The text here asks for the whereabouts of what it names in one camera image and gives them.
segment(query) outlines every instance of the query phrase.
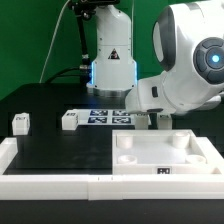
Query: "green backdrop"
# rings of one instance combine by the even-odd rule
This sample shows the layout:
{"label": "green backdrop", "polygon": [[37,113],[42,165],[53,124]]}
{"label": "green backdrop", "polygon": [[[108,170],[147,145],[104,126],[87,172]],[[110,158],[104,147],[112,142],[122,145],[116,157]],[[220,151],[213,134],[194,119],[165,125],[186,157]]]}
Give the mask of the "green backdrop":
{"label": "green backdrop", "polygon": [[[58,15],[66,0],[0,1],[0,99],[27,83],[38,83]],[[119,9],[131,16],[132,0],[121,0]],[[184,0],[135,0],[134,59],[138,78],[157,75],[161,68],[152,48],[152,28],[161,10]],[[91,59],[96,56],[95,19],[85,22]],[[46,69],[46,78],[81,62],[76,19],[66,10]],[[77,78],[66,82],[78,82]]]}

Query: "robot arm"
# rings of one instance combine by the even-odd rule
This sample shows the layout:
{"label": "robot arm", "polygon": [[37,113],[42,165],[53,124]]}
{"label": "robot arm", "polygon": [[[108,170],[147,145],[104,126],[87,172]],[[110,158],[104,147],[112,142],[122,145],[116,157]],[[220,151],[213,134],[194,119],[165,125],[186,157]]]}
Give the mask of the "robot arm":
{"label": "robot arm", "polygon": [[153,31],[161,75],[139,80],[126,97],[129,113],[184,114],[221,102],[224,88],[223,1],[170,5]]}
{"label": "robot arm", "polygon": [[[104,97],[125,96],[137,82],[136,62],[131,54],[131,19],[114,7],[120,0],[73,1],[69,8],[75,12],[78,22],[82,67],[89,72],[88,92]],[[90,20],[93,15],[97,25],[97,57],[91,62],[83,20]]]}

